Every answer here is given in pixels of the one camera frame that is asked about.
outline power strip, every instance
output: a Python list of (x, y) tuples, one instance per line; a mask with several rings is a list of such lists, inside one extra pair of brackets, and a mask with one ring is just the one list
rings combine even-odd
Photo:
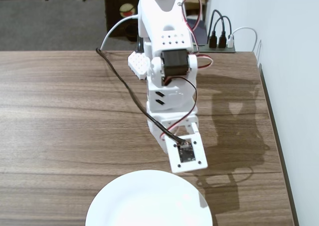
[(198, 45), (200, 53), (236, 53), (235, 46), (232, 48), (209, 48), (208, 44)]

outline red wire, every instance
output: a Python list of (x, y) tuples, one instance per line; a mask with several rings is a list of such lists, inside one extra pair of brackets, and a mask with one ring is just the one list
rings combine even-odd
[(201, 0), (198, 0), (198, 3), (199, 3), (199, 14), (198, 14), (198, 17), (197, 17), (197, 20), (194, 24), (194, 27), (192, 28), (192, 30), (195, 30), (199, 24), (199, 21), (200, 21), (200, 16), (202, 14), (202, 5), (201, 5)]
[(172, 128), (174, 128), (175, 125), (177, 125), (178, 123), (180, 123), (182, 120), (184, 120), (185, 118), (187, 118), (191, 113), (192, 111), (194, 110), (195, 106), (196, 106), (196, 102), (197, 102), (197, 89), (196, 87), (193, 85), (193, 83), (191, 83), (189, 80), (187, 80), (186, 78), (184, 77), (181, 77), (181, 76), (173, 76), (173, 77), (169, 77), (166, 79), (165, 82), (171, 80), (171, 79), (174, 79), (174, 78), (181, 78), (181, 79), (184, 79), (186, 80), (189, 84), (192, 85), (192, 87), (195, 89), (195, 103), (194, 103), (194, 106), (192, 107), (192, 109), (186, 114), (184, 115), (182, 118), (180, 118), (179, 120), (177, 120), (174, 124), (172, 124), (171, 126), (168, 127), (167, 130), (170, 130)]

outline mounting holes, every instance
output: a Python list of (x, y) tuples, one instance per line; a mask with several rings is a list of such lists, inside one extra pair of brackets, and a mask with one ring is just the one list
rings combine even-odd
[(161, 100), (155, 100), (158, 104), (164, 105), (165, 103), (162, 102)]
[(159, 95), (160, 97), (165, 96), (163, 93), (161, 93), (161, 92), (159, 92), (159, 91), (155, 92), (155, 94), (156, 94), (156, 95)]

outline white cable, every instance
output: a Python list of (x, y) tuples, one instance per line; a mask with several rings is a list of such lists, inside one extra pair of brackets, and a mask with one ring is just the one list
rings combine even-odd
[(104, 40), (103, 40), (103, 43), (101, 45), (101, 48), (100, 50), (103, 50), (104, 48), (104, 45), (106, 43), (106, 40), (109, 38), (110, 34), (112, 33), (112, 31), (115, 30), (115, 28), (117, 28), (120, 24), (122, 24), (123, 22), (127, 21), (127, 20), (130, 20), (130, 19), (137, 19), (138, 18), (138, 15), (131, 15), (131, 16), (128, 16), (126, 18), (123, 18), (122, 20), (120, 20), (118, 23), (116, 23), (110, 30), (109, 32), (106, 34)]
[(231, 34), (232, 37), (234, 37), (234, 33), (235, 33), (235, 32), (237, 32), (237, 31), (239, 31), (239, 30), (241, 30), (241, 29), (250, 29), (250, 30), (253, 30), (253, 31), (254, 31), (254, 33), (255, 33), (255, 35), (256, 35), (255, 44), (254, 44), (254, 47), (253, 47), (253, 50), (252, 50), (252, 51), (254, 51), (254, 50), (255, 50), (255, 47), (256, 47), (256, 44), (257, 44), (257, 39), (258, 39), (257, 31), (256, 31), (254, 28), (251, 28), (251, 27), (248, 27), (248, 26), (242, 26), (242, 27), (237, 28), (236, 30), (233, 31), (233, 33)]

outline white plate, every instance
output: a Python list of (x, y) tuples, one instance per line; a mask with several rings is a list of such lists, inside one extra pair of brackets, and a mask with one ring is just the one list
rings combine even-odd
[(212, 226), (200, 192), (183, 178), (156, 170), (116, 178), (91, 203), (85, 226)]

